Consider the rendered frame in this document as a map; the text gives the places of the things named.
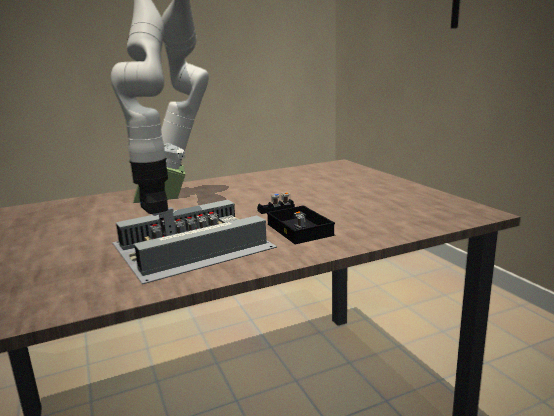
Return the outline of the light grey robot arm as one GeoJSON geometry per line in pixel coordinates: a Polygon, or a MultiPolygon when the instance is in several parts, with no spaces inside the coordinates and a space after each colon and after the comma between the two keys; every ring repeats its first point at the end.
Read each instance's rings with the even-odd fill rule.
{"type": "Polygon", "coordinates": [[[112,87],[126,119],[128,138],[148,139],[162,135],[164,144],[170,143],[185,151],[209,79],[206,70],[184,59],[195,45],[190,0],[173,0],[162,18],[152,0],[134,0],[127,51],[135,61],[146,60],[117,63],[111,72],[112,87]],[[158,111],[141,106],[136,97],[157,96],[163,90],[163,42],[172,86],[189,98],[169,103],[161,128],[158,111]]]}

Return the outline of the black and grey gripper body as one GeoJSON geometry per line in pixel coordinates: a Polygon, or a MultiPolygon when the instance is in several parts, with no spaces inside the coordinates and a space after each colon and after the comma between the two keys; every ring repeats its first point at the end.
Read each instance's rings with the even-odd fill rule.
{"type": "Polygon", "coordinates": [[[140,206],[148,214],[168,210],[165,181],[168,180],[166,159],[184,159],[185,151],[163,143],[162,136],[129,139],[129,155],[133,183],[139,185],[140,206]],[[164,148],[165,147],[165,148],[164,148]]]}

